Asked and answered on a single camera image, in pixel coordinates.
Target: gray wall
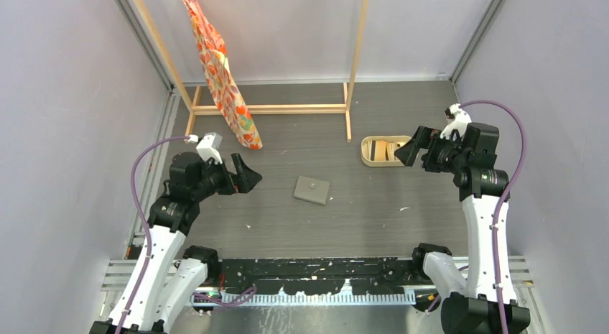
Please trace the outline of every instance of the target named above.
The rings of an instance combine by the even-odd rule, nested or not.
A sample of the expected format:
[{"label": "gray wall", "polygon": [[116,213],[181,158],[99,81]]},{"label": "gray wall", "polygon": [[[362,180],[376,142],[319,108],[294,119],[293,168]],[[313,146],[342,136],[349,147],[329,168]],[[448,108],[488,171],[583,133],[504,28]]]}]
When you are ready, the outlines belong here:
[{"label": "gray wall", "polygon": [[[198,0],[238,82],[349,77],[361,0]],[[490,0],[370,0],[360,80],[451,74]],[[182,0],[145,0],[185,82],[205,82]]]},{"label": "gray wall", "polygon": [[[522,118],[529,154],[512,192],[510,246],[526,256],[555,331],[606,333],[609,0],[506,0],[457,84],[461,101],[502,101]],[[494,108],[498,166],[513,171],[515,125]]]},{"label": "gray wall", "polygon": [[114,0],[0,0],[0,39],[1,331],[88,333],[167,90]]}]

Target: orange patterned cloth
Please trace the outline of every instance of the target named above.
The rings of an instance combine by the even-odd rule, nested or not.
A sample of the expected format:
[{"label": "orange patterned cloth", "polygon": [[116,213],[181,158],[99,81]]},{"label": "orange patterned cloth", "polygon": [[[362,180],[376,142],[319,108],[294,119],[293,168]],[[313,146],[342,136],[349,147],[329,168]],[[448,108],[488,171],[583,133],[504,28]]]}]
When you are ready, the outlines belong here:
[{"label": "orange patterned cloth", "polygon": [[250,149],[260,149],[262,140],[228,68],[224,40],[205,18],[197,0],[182,1],[190,15],[199,58],[215,106],[242,145]]}]

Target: wooden pole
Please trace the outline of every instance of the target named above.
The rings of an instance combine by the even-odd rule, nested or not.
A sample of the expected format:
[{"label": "wooden pole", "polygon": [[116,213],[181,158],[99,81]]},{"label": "wooden pole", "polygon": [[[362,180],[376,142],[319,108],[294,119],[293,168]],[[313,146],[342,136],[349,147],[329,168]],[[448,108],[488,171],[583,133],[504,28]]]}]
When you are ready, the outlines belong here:
[{"label": "wooden pole", "polygon": [[[292,113],[345,113],[345,104],[255,104],[248,106],[254,115],[292,114]],[[196,115],[221,115],[216,106],[195,106],[192,112]]]},{"label": "wooden pole", "polygon": [[347,97],[349,96],[349,90],[347,87],[347,83],[343,83],[343,101],[345,101],[345,105],[347,104]]},{"label": "wooden pole", "polygon": [[360,23],[358,26],[358,36],[355,40],[355,52],[353,53],[353,64],[351,65],[351,77],[349,78],[349,90],[347,93],[347,111],[351,109],[351,98],[353,97],[353,86],[355,84],[355,74],[358,72],[358,62],[360,60],[361,40],[363,27],[366,25],[366,12],[368,11],[368,0],[362,0],[360,11]]},{"label": "wooden pole", "polygon": [[345,122],[347,123],[347,142],[351,142],[351,113],[345,111]]},{"label": "wooden pole", "polygon": [[[195,90],[195,97],[192,98],[193,108],[199,105],[199,101],[201,100],[201,93],[202,93],[201,87],[197,86],[197,89]],[[192,134],[192,129],[195,127],[196,116],[197,116],[197,114],[194,111],[190,112],[190,116],[188,116],[188,123],[186,124],[186,134],[185,135]]]},{"label": "wooden pole", "polygon": [[141,19],[144,21],[146,28],[148,28],[148,33],[150,33],[150,37],[152,38],[152,42],[154,43],[154,46],[157,47],[157,51],[161,54],[161,58],[163,59],[163,62],[165,63],[165,66],[167,67],[169,74],[173,78],[175,87],[180,92],[180,95],[182,96],[182,100],[186,104],[186,108],[192,114],[192,101],[190,100],[190,97],[188,96],[188,93],[186,92],[186,88],[184,87],[184,83],[182,83],[182,79],[180,78],[180,75],[177,74],[177,69],[175,67],[175,64],[173,63],[172,58],[169,56],[167,47],[165,47],[165,43],[163,43],[163,39],[161,38],[161,35],[159,34],[159,30],[157,30],[157,26],[154,24],[154,21],[152,20],[152,16],[150,15],[148,8],[146,8],[146,4],[144,3],[144,0],[133,0],[133,1],[134,1],[137,11],[139,12],[139,15],[141,16]]}]

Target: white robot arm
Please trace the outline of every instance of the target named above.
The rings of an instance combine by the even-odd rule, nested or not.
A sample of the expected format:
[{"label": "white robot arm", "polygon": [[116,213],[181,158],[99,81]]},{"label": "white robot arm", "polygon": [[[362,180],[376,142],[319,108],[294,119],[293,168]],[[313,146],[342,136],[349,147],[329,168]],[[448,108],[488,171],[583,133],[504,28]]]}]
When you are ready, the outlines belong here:
[{"label": "white robot arm", "polygon": [[[468,225],[468,278],[452,260],[444,246],[421,243],[413,251],[413,261],[423,277],[429,277],[443,299],[442,328],[445,333],[499,333],[498,307],[504,306],[510,333],[520,333],[530,323],[529,310],[519,307],[508,267],[506,216],[508,201],[501,206],[493,225],[493,214],[509,179],[495,169],[495,148],[499,130],[487,124],[473,123],[459,104],[445,113],[452,121],[442,131],[420,126],[412,139],[396,150],[406,166],[412,166],[420,149],[422,167],[428,172],[450,172],[459,188],[459,200]],[[497,231],[493,249],[493,230]],[[501,270],[496,283],[495,265]],[[503,296],[498,304],[497,289]]]},{"label": "white robot arm", "polygon": [[[197,139],[190,136],[188,142]],[[148,257],[142,250],[110,318],[94,322],[90,334],[170,333],[192,292],[205,280],[219,276],[216,250],[191,246],[186,249],[177,273],[167,282],[175,255],[200,213],[199,203],[216,193],[247,193],[262,180],[237,153],[231,155],[236,174],[229,172],[217,150],[221,139],[216,133],[206,134],[198,142],[197,153],[185,152],[174,157],[169,180],[164,182],[165,191],[150,208],[147,222],[152,252]],[[145,240],[144,249],[151,242]],[[146,260],[146,273],[140,277]],[[127,299],[135,289],[134,301],[126,311]]]}]

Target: purple cable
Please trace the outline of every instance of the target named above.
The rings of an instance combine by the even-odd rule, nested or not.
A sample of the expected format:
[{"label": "purple cable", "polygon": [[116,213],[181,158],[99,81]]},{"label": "purple cable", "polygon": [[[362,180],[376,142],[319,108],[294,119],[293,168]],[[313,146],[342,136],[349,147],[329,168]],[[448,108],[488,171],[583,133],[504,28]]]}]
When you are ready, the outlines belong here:
[{"label": "purple cable", "polygon": [[222,307],[238,307],[239,305],[242,305],[243,303],[248,302],[256,294],[257,291],[258,291],[258,288],[255,286],[252,286],[252,287],[248,288],[247,290],[243,291],[243,293],[241,293],[233,301],[228,302],[228,303],[222,302],[221,300],[217,300],[216,298],[212,298],[212,297],[206,296],[204,294],[195,293],[194,296],[195,296],[195,298],[199,298],[201,300],[207,300],[207,301],[215,303],[217,305],[221,305]]},{"label": "purple cable", "polygon": [[[470,265],[465,265],[465,266],[459,267],[459,272],[467,269],[469,266]],[[430,304],[429,307],[427,307],[427,310],[425,310],[425,314],[427,314],[427,316],[429,316],[429,312],[432,311],[432,309],[434,308],[436,303],[438,303],[439,300],[440,300],[440,295],[438,295],[438,297],[435,297],[432,304]]]},{"label": "purple cable", "polygon": [[522,121],[520,121],[520,118],[507,106],[505,106],[499,102],[495,102],[495,101],[489,101],[486,99],[478,99],[475,101],[469,101],[467,103],[461,104],[461,108],[465,108],[466,106],[471,106],[473,104],[490,104],[492,106],[498,106],[499,108],[502,108],[504,111],[509,113],[510,116],[512,116],[512,118],[516,122],[516,125],[518,126],[518,129],[520,130],[520,137],[521,137],[520,159],[518,160],[518,165],[516,166],[516,171],[514,171],[514,174],[512,175],[512,179],[510,180],[506,189],[503,191],[503,193],[499,197],[499,201],[497,202],[497,206],[495,207],[495,213],[493,214],[493,264],[495,266],[495,284],[497,284],[496,289],[497,289],[497,303],[499,304],[499,319],[501,320],[501,332],[503,334],[509,334],[508,321],[507,321],[507,317],[506,317],[506,308],[504,306],[502,306],[503,305],[503,291],[502,291],[502,287],[499,287],[499,285],[501,284],[501,267],[499,265],[499,243],[498,243],[499,240],[498,240],[498,233],[497,233],[497,231],[499,229],[497,228],[497,223],[499,222],[499,213],[501,211],[501,206],[503,205],[503,202],[506,200],[508,194],[510,193],[510,189],[512,188],[513,184],[516,182],[516,179],[518,179],[518,176],[520,175],[520,170],[522,169],[522,164],[524,164],[524,157],[526,156],[526,134],[524,132],[524,127],[522,125]]},{"label": "purple cable", "polygon": [[137,159],[135,159],[135,163],[134,163],[133,167],[131,168],[131,195],[133,196],[135,208],[137,209],[137,214],[139,216],[139,220],[141,220],[141,227],[144,229],[144,235],[146,236],[146,242],[148,245],[146,247],[146,258],[144,260],[144,265],[142,265],[141,271],[139,272],[139,275],[137,276],[137,280],[135,281],[134,289],[133,289],[133,291],[131,291],[129,298],[127,299],[127,302],[125,303],[125,309],[123,310],[121,319],[118,321],[118,325],[116,325],[114,334],[121,334],[121,330],[123,329],[123,324],[125,323],[127,314],[130,311],[129,308],[131,307],[131,304],[133,304],[137,290],[139,289],[139,286],[141,285],[141,281],[144,279],[144,275],[146,274],[146,270],[148,269],[148,263],[150,262],[150,255],[152,255],[152,239],[150,237],[150,227],[148,227],[148,222],[146,222],[146,216],[144,215],[144,210],[141,209],[141,203],[139,202],[139,199],[137,197],[137,191],[135,189],[135,171],[137,170],[137,165],[140,163],[142,158],[144,158],[144,156],[146,154],[148,154],[148,152],[152,151],[155,147],[158,147],[159,145],[162,145],[166,142],[172,142],[174,140],[188,140],[189,138],[190,138],[190,136],[172,136],[171,138],[163,139],[160,142],[155,142],[153,145],[151,145],[150,147],[145,149],[137,157]]}]

